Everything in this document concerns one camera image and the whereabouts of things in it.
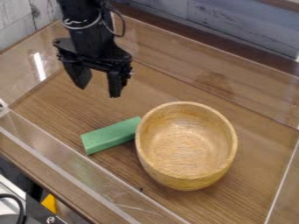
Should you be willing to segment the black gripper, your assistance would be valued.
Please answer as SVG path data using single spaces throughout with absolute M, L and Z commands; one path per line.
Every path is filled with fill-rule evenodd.
M 109 97 L 117 98 L 130 76 L 132 56 L 117 46 L 105 26 L 69 30 L 69 37 L 56 38 L 52 45 L 76 87 L 84 89 L 92 78 L 90 70 L 98 70 L 106 74 Z

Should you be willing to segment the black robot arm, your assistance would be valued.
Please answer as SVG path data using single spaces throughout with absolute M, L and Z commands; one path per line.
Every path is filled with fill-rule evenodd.
M 90 70 L 106 73 L 110 98 L 121 95 L 130 78 L 133 57 L 122 50 L 114 37 L 125 36 L 125 28 L 116 33 L 112 15 L 121 13 L 106 0 L 57 0 L 61 11 L 61 24 L 69 32 L 68 38 L 52 42 L 57 49 L 57 59 L 74 85 L 84 89 L 92 78 Z

